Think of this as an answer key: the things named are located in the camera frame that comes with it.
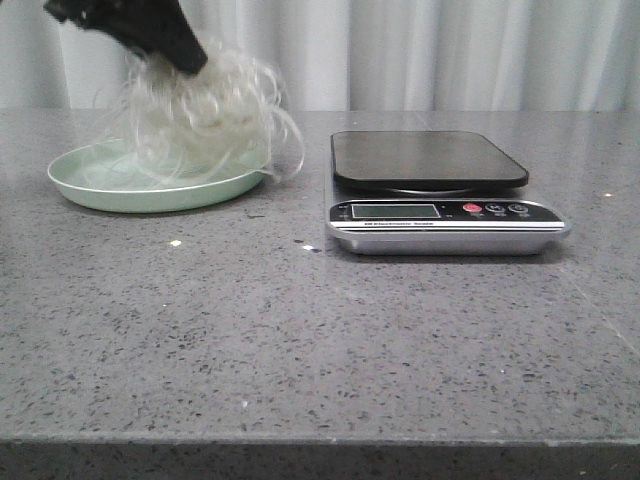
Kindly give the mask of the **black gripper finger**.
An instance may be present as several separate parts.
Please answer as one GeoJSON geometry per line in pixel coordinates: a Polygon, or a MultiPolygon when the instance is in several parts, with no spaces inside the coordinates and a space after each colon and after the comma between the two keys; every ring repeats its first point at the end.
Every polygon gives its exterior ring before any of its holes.
{"type": "Polygon", "coordinates": [[[138,56],[159,54],[179,72],[196,75],[208,56],[177,1],[50,0],[57,21],[105,33],[138,56]]]}

